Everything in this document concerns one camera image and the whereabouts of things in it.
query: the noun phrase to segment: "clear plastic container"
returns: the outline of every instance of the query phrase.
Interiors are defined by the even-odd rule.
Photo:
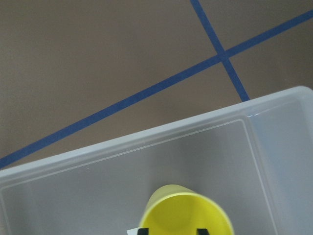
[[[313,91],[297,87],[0,171],[1,235],[124,235],[166,184],[237,235],[313,231]]]

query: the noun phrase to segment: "white object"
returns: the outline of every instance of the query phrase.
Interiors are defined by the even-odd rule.
[[[1,235],[124,235],[166,184],[238,235],[313,231],[313,91],[297,87],[0,171]]]

